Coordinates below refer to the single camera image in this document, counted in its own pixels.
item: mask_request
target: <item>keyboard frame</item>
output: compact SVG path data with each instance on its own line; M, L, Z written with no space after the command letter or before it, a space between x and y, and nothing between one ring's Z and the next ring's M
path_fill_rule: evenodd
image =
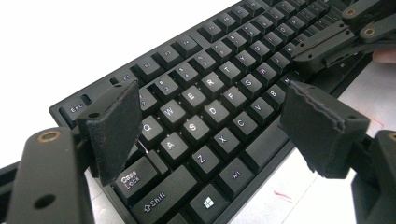
M345 7L345 5L342 5L341 2L336 1L337 4L339 4L339 7ZM161 45L157 46L156 48L146 52L145 54L142 54L140 57L130 61L129 63L123 65L122 67L116 69L115 71L109 73L108 75L94 81L92 84L86 86L85 88L81 89L80 91L77 91L60 102L52 105L49 108L49 112L56 121L56 123L59 126L62 127L69 127L67 122L65 121L64 117L61 115L60 108L66 103L70 98L75 98L75 97L80 97L82 95L88 95L90 96L90 99L92 101L95 100L95 98L99 97L100 94L98 94L98 90L101 90L104 92L106 90L106 87L110 87L110 79L113 78L117 74L125 74L125 72L129 73L132 75L133 73L131 72L130 68L133 67L135 64L139 63L140 60L147 56L152 56L157 52L157 49L160 49L161 47L165 47L168 45L171 45L176 42L176 40L183 35L189 35L191 36L201 47L202 49L200 51L205 51L208 48L212 46L212 43L209 43L204 37L202 37L197 30L205 24L207 21L213 21L219 14L223 12L227 12L231 10L233 7L240 5L240 2L225 8L224 10L220 11L216 15L206 19L205 21L202 21L195 26L191 27L189 30L169 39L166 42L163 42ZM190 56L189 58L185 59L181 63L186 63L191 60L193 56ZM365 57L364 59L361 60L361 62L356 66L356 68L348 75L348 77L336 87L336 89L332 92L332 95L334 97L338 97L346 88L347 86L353 81L353 79L359 74L359 72L364 68L364 66L370 61L369 57ZM172 72L172 68L163 73L161 76L169 74ZM157 79L155 78L154 80L150 81L147 83L145 86L142 86L140 88L147 87L151 85L152 83L155 82ZM274 171L279 167L282 162L288 157L288 155L291 153L293 150L294 145L291 141L288 141L288 143L283 146L279 152L271 159L271 161L260 171L258 175L247 185L247 187L237 196L237 198L231 202L231 204L225 209L224 212L216 219L214 223L225 223L230 221L235 214L243 207L243 205L249 200L249 198L254 194L254 192L271 176L271 174L274 173ZM120 200L119 196L117 193L114 191L114 189L110 186L102 187L100 184L100 181L97 180L98 185L101 187L107 198L111 201L113 206L116 208L118 213L120 214L121 218L126 222L126 223L137 223L135 219L132 217L131 213L127 210L125 205L122 203Z

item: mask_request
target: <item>shift key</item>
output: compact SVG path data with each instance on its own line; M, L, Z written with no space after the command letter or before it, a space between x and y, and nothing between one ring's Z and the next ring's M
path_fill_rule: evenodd
M132 208L139 223L161 223L198 187L197 181L183 165L165 178Z

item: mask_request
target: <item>windows logo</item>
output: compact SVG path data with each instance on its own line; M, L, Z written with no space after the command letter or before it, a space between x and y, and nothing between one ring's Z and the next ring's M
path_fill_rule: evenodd
M209 209L214 204L215 203L212 201L210 197L207 197L206 200L204 201L204 206L206 207L206 209Z

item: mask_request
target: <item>keyboard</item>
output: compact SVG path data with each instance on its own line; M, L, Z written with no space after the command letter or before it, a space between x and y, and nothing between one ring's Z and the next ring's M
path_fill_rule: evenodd
M279 125L288 83L338 96L368 63L356 54L303 79L291 54L341 19L338 0L245 0L51 106L60 126L108 88L140 86L142 134L102 190L125 223L226 223L290 154Z

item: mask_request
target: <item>space bar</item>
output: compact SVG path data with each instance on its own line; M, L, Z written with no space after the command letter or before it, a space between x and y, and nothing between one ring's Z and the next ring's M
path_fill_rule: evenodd
M279 128L278 117L242 152L241 157L254 173L258 173L288 142L288 136Z

